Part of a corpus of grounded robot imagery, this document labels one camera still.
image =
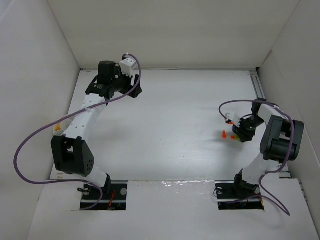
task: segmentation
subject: white table surface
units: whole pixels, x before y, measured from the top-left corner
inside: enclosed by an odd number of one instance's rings
[[[80,107],[96,74],[80,73],[70,112]],[[230,126],[219,116],[219,104],[256,97],[248,72],[142,74],[143,93],[110,104],[88,144],[113,179],[151,181],[128,182],[126,211],[78,211],[82,183],[44,185],[29,240],[318,239],[296,179],[263,180],[290,217],[266,200],[265,210],[218,210],[214,180],[232,180],[249,164],[264,132],[261,126],[254,141],[244,144],[221,137]],[[250,106],[230,105],[227,111],[245,115]],[[54,169],[51,177],[68,176]]]
[[[77,211],[81,183],[45,185],[28,240],[317,240],[298,180],[263,182],[291,216],[218,210],[214,181],[129,181],[125,211]]]
[[[81,107],[97,74],[80,72],[69,113]],[[256,98],[248,71],[146,70],[141,87],[138,98],[107,106],[88,141],[96,166],[112,180],[233,180],[259,153],[265,126],[252,142],[234,141],[218,112],[225,101]],[[251,105],[230,104],[228,111],[244,116]],[[75,177],[53,167],[56,178]]]

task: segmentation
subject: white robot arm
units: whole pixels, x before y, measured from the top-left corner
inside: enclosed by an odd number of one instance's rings
[[[129,92],[133,88],[131,82],[136,65],[136,61],[131,58],[124,58],[120,63],[113,61],[99,63],[98,75],[85,91],[81,108],[86,111],[77,115],[61,136],[54,136],[51,140],[54,165],[58,171],[75,174],[109,192],[111,178],[95,166],[95,158],[87,145],[98,117],[107,105],[88,107],[110,100],[115,92],[122,94]],[[141,92],[139,84],[129,96],[136,98]]]
[[[252,115],[249,118],[238,118],[236,115],[228,114],[226,122],[233,124],[233,132],[238,135],[241,142],[251,141],[256,133],[256,128],[263,123],[267,127],[260,143],[260,153],[254,161],[247,167],[243,168],[235,175],[232,190],[234,192],[246,193],[252,196],[259,186],[259,179],[266,172],[274,170],[276,166],[282,164],[285,160],[289,149],[289,137],[291,135],[291,124],[289,120],[281,115],[274,107],[252,103]],[[294,140],[291,148],[289,160],[297,158],[300,150],[304,123],[293,120],[294,123]]]

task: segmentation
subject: orange object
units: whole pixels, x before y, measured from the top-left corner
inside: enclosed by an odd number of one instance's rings
[[[115,196],[116,196],[116,191],[113,190],[113,192],[111,193],[111,199],[110,199],[110,201],[109,201],[109,205],[108,205],[107,210],[110,209],[110,207],[111,207],[111,205],[112,205],[112,202],[114,201]]]
[[[59,122],[58,125],[56,126],[56,128],[55,128],[56,131],[61,130],[60,124],[61,124],[61,122]]]

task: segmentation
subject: wire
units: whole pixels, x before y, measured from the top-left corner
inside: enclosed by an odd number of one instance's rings
[[[218,198],[218,196],[215,194],[215,193],[217,193],[217,188],[215,188],[214,190],[213,190],[213,196],[215,196],[216,198]]]
[[[112,192],[112,194],[111,194],[111,199],[109,200],[109,205],[108,205],[107,210],[110,209],[110,207],[111,207],[111,205],[112,205],[112,202],[114,201],[115,196],[116,196],[116,191],[113,190],[113,192]]]
[[[224,103],[222,103],[219,106],[219,113],[223,116],[224,119],[227,119],[226,116],[221,112],[221,108],[222,106],[226,105],[226,104],[232,104],[232,103],[256,103],[256,104],[266,104],[270,107],[273,107],[278,113],[280,113],[282,116],[286,117],[289,119],[290,121],[290,125],[291,125],[291,133],[290,133],[290,140],[289,140],[289,147],[288,147],[288,151],[286,153],[286,156],[284,158],[284,161],[282,163],[282,165],[274,171],[267,171],[264,173],[264,175],[262,175],[259,179],[259,185],[260,187],[267,193],[269,194],[271,197],[273,197],[273,199],[267,197],[267,196],[263,196],[263,195],[254,195],[254,196],[250,196],[244,199],[238,199],[235,201],[230,201],[228,202],[229,204],[234,204],[234,203],[239,203],[239,202],[243,202],[245,200],[249,200],[249,199],[253,199],[253,198],[265,198],[268,199],[270,202],[272,202],[273,204],[275,204],[279,209],[281,209],[285,214],[287,214],[288,216],[290,216],[290,212],[289,210],[286,208],[286,206],[273,194],[271,194],[268,190],[266,190],[266,188],[262,185],[262,180],[264,179],[264,177],[268,174],[276,174],[282,171],[282,169],[284,169],[284,167],[286,166],[287,162],[289,161],[290,158],[290,154],[291,154],[291,149],[294,143],[294,136],[295,136],[295,124],[294,121],[292,120],[292,118],[286,114],[285,112],[281,111],[277,105],[270,103],[270,102],[266,102],[266,101],[259,101],[259,100],[232,100],[232,101],[226,101]]]
[[[244,115],[243,117],[241,117],[242,119],[246,118],[246,117],[249,117],[249,116],[252,116],[253,114],[250,113],[250,114],[247,114],[247,115]]]
[[[98,104],[94,104],[92,106],[89,106],[87,109],[93,109],[95,107],[98,107],[98,106],[101,106],[101,105],[105,105],[105,104],[109,104],[109,103],[115,102],[117,100],[123,99],[124,97],[128,96],[129,94],[131,94],[136,89],[136,87],[139,85],[139,83],[141,81],[141,65],[140,65],[138,59],[134,55],[132,55],[130,53],[126,53],[122,57],[126,57],[126,56],[132,57],[136,61],[137,65],[138,65],[138,68],[139,68],[139,77],[138,77],[138,80],[136,81],[135,85],[126,94],[124,94],[122,96],[119,96],[119,97],[116,97],[116,98],[111,99],[111,100],[107,100],[107,101],[104,101],[104,102],[101,102],[101,103],[98,103]],[[38,133],[42,132],[43,130],[45,130],[47,128],[50,128],[50,127],[54,126],[55,124],[58,124],[58,123],[66,120],[66,119],[72,118],[73,116],[76,116],[78,114],[81,114],[81,113],[85,112],[87,109],[83,108],[83,109],[81,109],[79,111],[76,111],[76,112],[74,112],[74,113],[72,113],[70,115],[67,115],[67,116],[65,116],[65,117],[63,117],[63,118],[61,118],[61,119],[59,119],[57,121],[54,121],[54,122],[52,122],[52,123],[50,123],[50,124],[48,124],[46,126],[43,126],[43,127],[39,128],[38,130],[36,130],[32,134],[30,134],[25,140],[23,140],[23,142],[17,148],[17,150],[16,150],[16,152],[14,154],[14,157],[13,157],[13,165],[14,165],[14,169],[15,169],[16,173],[18,174],[18,176],[22,180],[24,180],[25,182],[27,182],[29,184],[44,185],[44,184],[56,184],[56,183],[68,183],[68,182],[81,182],[81,183],[90,184],[90,185],[94,186],[95,188],[97,188],[100,191],[99,199],[93,205],[85,207],[85,208],[80,208],[80,210],[92,209],[101,201],[101,199],[103,198],[103,191],[99,186],[97,186],[96,184],[94,184],[92,182],[88,182],[88,181],[82,180],[82,179],[64,179],[64,180],[48,180],[48,181],[33,181],[33,180],[30,180],[30,179],[26,178],[18,168],[18,155],[19,155],[21,149],[24,147],[24,145],[31,138],[33,138],[35,135],[37,135]]]

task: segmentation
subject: black clamp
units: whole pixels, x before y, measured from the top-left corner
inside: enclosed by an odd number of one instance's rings
[[[137,83],[139,75],[135,75],[134,84]],[[116,92],[126,94],[134,86],[131,85],[132,77],[122,74],[120,66],[114,61],[101,61],[98,67],[98,75],[92,80],[85,93],[98,94],[105,100],[110,100]],[[130,97],[136,98],[142,93],[139,85],[129,94]]]
[[[266,102],[264,98],[257,98],[256,100],[261,102]],[[252,103],[251,112],[252,115],[246,119],[240,119],[240,127],[233,125],[232,131],[239,136],[239,139],[242,143],[252,141],[256,135],[256,128],[264,123],[264,120],[258,116],[261,103]]]
[[[289,161],[294,161],[300,151],[302,136],[305,124],[302,121],[293,120],[294,136]],[[291,136],[291,123],[282,117],[272,115],[260,144],[260,153],[263,159],[274,160],[283,163],[289,148],[289,139],[282,138],[285,134],[287,138]]]

